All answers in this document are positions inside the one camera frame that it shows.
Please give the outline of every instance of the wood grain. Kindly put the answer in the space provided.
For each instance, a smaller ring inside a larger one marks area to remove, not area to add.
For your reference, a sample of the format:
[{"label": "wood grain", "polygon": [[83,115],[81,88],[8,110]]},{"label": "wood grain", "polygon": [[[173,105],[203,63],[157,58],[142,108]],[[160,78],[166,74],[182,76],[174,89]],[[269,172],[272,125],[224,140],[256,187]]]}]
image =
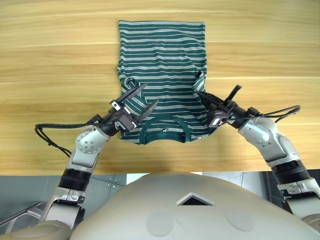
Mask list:
[{"label": "wood grain", "polygon": [[[37,123],[82,123],[120,94],[118,20],[206,23],[206,90],[236,85],[244,108],[300,104],[278,124],[307,168],[320,168],[319,0],[2,0],[0,2],[0,175],[60,175],[67,159],[34,133]],[[79,133],[49,130],[72,149]],[[236,130],[182,144],[115,136],[95,173],[269,170]]]}]

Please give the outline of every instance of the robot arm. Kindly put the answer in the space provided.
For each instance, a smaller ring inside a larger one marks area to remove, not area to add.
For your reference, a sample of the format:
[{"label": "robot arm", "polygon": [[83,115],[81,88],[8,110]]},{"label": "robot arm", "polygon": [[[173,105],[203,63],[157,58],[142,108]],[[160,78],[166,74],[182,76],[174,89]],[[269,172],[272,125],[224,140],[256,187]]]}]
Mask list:
[{"label": "robot arm", "polygon": [[138,117],[131,115],[123,101],[135,96],[145,86],[143,84],[133,88],[111,101],[112,108],[108,114],[104,117],[97,115],[98,124],[89,126],[76,137],[75,150],[39,222],[55,220],[72,230],[83,220],[85,210],[79,204],[85,200],[87,185],[104,145],[117,132],[128,132],[136,128],[139,121],[147,117],[158,103],[155,101],[149,104]]},{"label": "robot arm", "polygon": [[[240,88],[237,85],[225,100],[206,92],[198,92],[209,110],[208,126],[214,128],[228,123],[238,129],[238,132],[260,151],[271,167],[277,187],[284,197],[282,207],[320,232],[319,185],[310,177],[291,141],[278,131],[270,113],[260,114],[253,107],[246,111],[232,101]],[[292,108],[287,115],[275,117],[282,119],[294,114],[300,106]]]}]

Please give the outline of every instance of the green striped t-shirt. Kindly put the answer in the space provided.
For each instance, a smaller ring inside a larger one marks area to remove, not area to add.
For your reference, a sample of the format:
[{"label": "green striped t-shirt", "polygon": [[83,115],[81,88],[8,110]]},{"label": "green striped t-shirt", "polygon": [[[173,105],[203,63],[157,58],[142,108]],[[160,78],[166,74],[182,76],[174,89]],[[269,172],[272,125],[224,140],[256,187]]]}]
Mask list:
[{"label": "green striped t-shirt", "polygon": [[153,112],[121,139],[136,144],[162,139],[185,143],[210,135],[214,129],[208,128],[207,110],[195,93],[205,90],[205,24],[119,21],[119,31],[122,92],[147,83],[125,105],[139,115],[147,104],[159,100]]}]

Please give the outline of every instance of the vent grille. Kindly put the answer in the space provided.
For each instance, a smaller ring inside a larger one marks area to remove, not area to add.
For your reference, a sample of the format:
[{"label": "vent grille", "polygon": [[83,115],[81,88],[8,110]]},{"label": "vent grille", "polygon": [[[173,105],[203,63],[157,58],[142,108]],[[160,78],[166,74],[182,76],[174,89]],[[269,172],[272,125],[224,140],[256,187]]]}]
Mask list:
[{"label": "vent grille", "polygon": [[188,193],[181,198],[177,203],[179,206],[214,206],[215,204],[198,194],[193,192]]}]

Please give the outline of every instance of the black cable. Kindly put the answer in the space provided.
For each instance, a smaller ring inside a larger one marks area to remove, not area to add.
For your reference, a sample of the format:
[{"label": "black cable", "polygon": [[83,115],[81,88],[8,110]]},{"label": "black cable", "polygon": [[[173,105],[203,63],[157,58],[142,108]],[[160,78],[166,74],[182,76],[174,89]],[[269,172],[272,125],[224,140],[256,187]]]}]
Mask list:
[{"label": "black cable", "polygon": [[287,107],[281,110],[277,110],[277,111],[272,111],[269,113],[265,113],[265,114],[260,114],[258,116],[247,116],[247,117],[237,117],[237,118],[230,118],[229,120],[227,120],[227,122],[229,121],[235,121],[235,120],[250,120],[250,119],[259,119],[259,118],[278,118],[275,122],[279,122],[280,120],[290,116],[290,115],[294,115],[297,112],[300,111],[301,106],[300,105],[294,105],[291,107]]},{"label": "black cable", "polygon": [[72,152],[67,149],[64,148],[62,146],[59,146],[58,144],[56,144],[54,141],[52,141],[50,139],[50,137],[48,137],[48,135],[46,135],[44,133],[43,129],[77,129],[77,128],[82,128],[85,126],[89,126],[89,125],[93,125],[93,126],[100,126],[100,127],[110,127],[112,126],[112,124],[103,124],[103,123],[93,123],[93,122],[86,122],[86,123],[81,123],[81,124],[55,124],[55,123],[41,123],[41,124],[37,124],[35,125],[35,133],[44,141],[46,141],[48,143],[49,146],[53,146],[57,149],[59,149],[60,151],[62,151],[65,155],[68,156],[68,158],[71,156]]}]

